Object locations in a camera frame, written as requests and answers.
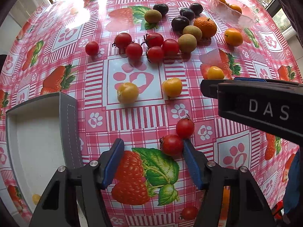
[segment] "table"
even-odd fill
[[[7,157],[5,111],[51,92],[49,88],[42,90],[46,77],[59,66],[73,66],[61,91],[78,100],[84,163],[97,159],[116,138],[124,140],[125,150],[145,148],[141,151],[152,153],[150,148],[159,148],[159,138],[174,134],[177,121],[189,114],[195,123],[191,141],[196,149],[222,166],[248,167],[273,207],[284,195],[284,165],[297,145],[281,139],[277,153],[265,160],[267,135],[219,117],[217,101],[202,96],[199,89],[203,79],[199,55],[213,49],[231,54],[241,67],[240,76],[279,79],[283,76],[279,76],[278,69],[285,65],[292,68],[293,81],[302,82],[295,58],[272,18],[256,0],[248,1],[258,17],[258,23],[249,29],[254,39],[243,30],[245,42],[233,49],[223,40],[227,25],[211,11],[207,0],[61,0],[51,6],[40,5],[14,41],[0,74],[0,89],[8,93],[8,104],[2,108],[0,120],[0,173],[5,185],[16,186]],[[127,31],[138,43],[150,31],[161,33],[165,39],[178,38],[170,22],[179,15],[180,8],[194,2],[203,5],[201,16],[213,19],[218,31],[211,41],[201,41],[190,58],[180,56],[155,66],[143,56],[139,64],[131,66],[125,54],[111,46],[118,31]],[[143,12],[155,3],[166,3],[169,12],[157,26],[146,27]],[[89,57],[84,50],[92,40],[100,46],[95,57]],[[178,77],[183,83],[183,91],[176,99],[168,99],[161,91],[161,83],[171,77]],[[125,107],[117,101],[115,88],[123,81],[140,87],[139,99],[132,106]],[[172,187],[178,197],[169,195],[169,199],[163,199],[157,189],[158,194],[144,205],[121,204],[112,196],[118,183],[114,179],[102,192],[113,226],[193,225],[193,221],[179,219],[180,212],[187,206],[199,207],[204,193],[196,190],[184,160],[180,157],[175,161],[173,173],[178,178]],[[27,221],[31,218],[26,206],[20,214]]]

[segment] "yellow cherry tomato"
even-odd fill
[[[137,85],[127,82],[122,83],[117,89],[117,98],[120,103],[129,104],[137,100],[139,88]]]
[[[178,78],[171,78],[162,83],[162,89],[169,97],[177,97],[182,92],[182,82]]]
[[[207,79],[224,79],[224,73],[221,68],[212,66],[207,72]]]
[[[39,200],[40,200],[40,198],[41,198],[40,195],[34,194],[34,195],[32,196],[33,203],[34,203],[35,205],[37,205],[38,202],[39,202]]]

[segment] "raspberry print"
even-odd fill
[[[140,156],[132,151],[125,151],[116,171],[115,178],[121,182],[138,182],[143,177]]]
[[[119,182],[112,189],[113,198],[123,204],[143,205],[149,201],[147,187],[141,182]]]

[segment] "strawberry print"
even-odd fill
[[[267,140],[267,146],[266,146],[266,150],[265,150],[265,154],[264,154],[264,159],[270,160],[274,156],[275,152],[276,152],[276,155],[278,155],[278,153],[280,153],[281,139],[280,139],[280,137],[277,137],[277,136],[269,134],[269,133],[265,133],[265,136],[266,136],[266,140]]]
[[[278,69],[279,79],[284,81],[291,81],[294,79],[295,72],[291,66],[280,66]]]
[[[9,101],[7,100],[9,94],[0,89],[0,118],[2,117],[2,108],[6,107]]]
[[[119,181],[133,182],[143,177],[143,165],[140,156],[131,151],[125,151],[117,168],[115,178]]]
[[[291,166],[291,163],[294,159],[296,154],[291,154],[291,156],[288,158],[288,160],[286,161],[285,163],[285,167],[284,167],[284,170],[283,170],[283,176],[282,176],[282,182],[286,182],[288,180],[288,172],[289,172],[289,169],[290,169],[290,166]]]
[[[38,59],[38,54],[41,51],[43,47],[43,40],[37,42],[31,49],[26,53],[26,61],[22,66],[22,71],[26,71],[28,67],[32,67],[34,64],[36,64]]]
[[[61,91],[63,89],[68,89],[71,82],[76,78],[72,75],[72,69],[75,66],[58,66],[44,81],[43,88],[40,95],[45,95],[52,92]]]
[[[234,57],[222,50],[212,50],[207,54],[199,56],[202,64],[200,70],[204,79],[207,79],[207,72],[211,66],[217,66],[222,69],[225,79],[232,79],[233,75],[240,76],[241,67],[235,63]]]
[[[24,26],[22,27],[21,31],[17,35],[16,39],[19,41],[21,40],[25,34],[30,33],[34,29],[34,26],[30,22],[26,22]]]

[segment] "white wall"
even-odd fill
[[[0,54],[7,54],[21,27],[8,14],[0,27]]]

